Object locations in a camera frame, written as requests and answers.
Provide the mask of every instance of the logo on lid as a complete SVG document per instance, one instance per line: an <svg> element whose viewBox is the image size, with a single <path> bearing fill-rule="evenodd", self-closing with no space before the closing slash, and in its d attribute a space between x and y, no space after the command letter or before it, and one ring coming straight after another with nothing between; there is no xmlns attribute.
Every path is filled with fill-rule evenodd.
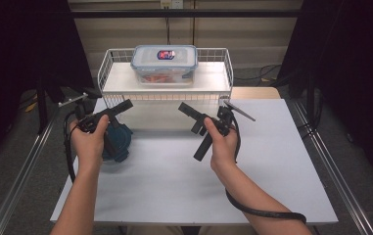
<svg viewBox="0 0 373 235"><path fill-rule="evenodd" d="M158 59L159 60L173 60L175 56L174 51L159 51Z"/></svg>

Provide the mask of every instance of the container lid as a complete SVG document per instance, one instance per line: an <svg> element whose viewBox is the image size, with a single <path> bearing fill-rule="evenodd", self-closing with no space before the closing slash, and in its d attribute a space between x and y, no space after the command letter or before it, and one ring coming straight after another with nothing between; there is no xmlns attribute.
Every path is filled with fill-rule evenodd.
<svg viewBox="0 0 373 235"><path fill-rule="evenodd" d="M141 45L134 50L131 66L136 68L195 68L196 47L192 45Z"/></svg>

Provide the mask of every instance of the forearm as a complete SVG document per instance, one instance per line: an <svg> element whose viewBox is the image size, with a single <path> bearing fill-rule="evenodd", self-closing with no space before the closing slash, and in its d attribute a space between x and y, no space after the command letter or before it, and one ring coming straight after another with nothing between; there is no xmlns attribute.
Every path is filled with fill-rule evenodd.
<svg viewBox="0 0 373 235"><path fill-rule="evenodd" d="M78 172L51 234L91 234L99 169Z"/></svg>
<svg viewBox="0 0 373 235"><path fill-rule="evenodd" d="M230 195L240 204L267 212L290 211L259 188L235 164L215 165L213 170ZM310 234L299 220L266 218L247 213L244 215L259 234Z"/></svg>

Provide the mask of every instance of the power outlet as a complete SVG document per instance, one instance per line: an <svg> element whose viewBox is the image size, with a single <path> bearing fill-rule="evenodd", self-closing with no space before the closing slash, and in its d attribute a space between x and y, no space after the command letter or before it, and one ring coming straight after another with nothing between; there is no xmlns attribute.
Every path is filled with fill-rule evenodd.
<svg viewBox="0 0 373 235"><path fill-rule="evenodd" d="M162 9L171 9L171 0L161 0Z"/></svg>
<svg viewBox="0 0 373 235"><path fill-rule="evenodd" d="M183 9L183 0L171 0L171 9Z"/></svg>

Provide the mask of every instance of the hand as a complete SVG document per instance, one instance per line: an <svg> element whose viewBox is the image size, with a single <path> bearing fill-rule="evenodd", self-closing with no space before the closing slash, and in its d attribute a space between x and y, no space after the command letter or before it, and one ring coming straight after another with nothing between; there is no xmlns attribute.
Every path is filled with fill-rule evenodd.
<svg viewBox="0 0 373 235"><path fill-rule="evenodd" d="M108 116L102 116L94 133L85 133L79 128L74 129L78 124L78 120L70 123L70 129L73 129L71 135L72 144L78 156L78 173L92 169L99 170L103 162L104 133L108 123Z"/></svg>
<svg viewBox="0 0 373 235"><path fill-rule="evenodd" d="M225 165L235 165L235 149L238 136L234 128L229 128L229 134L222 136L209 117L204 120L205 128L212 138L212 157L210 166L214 171Z"/></svg>

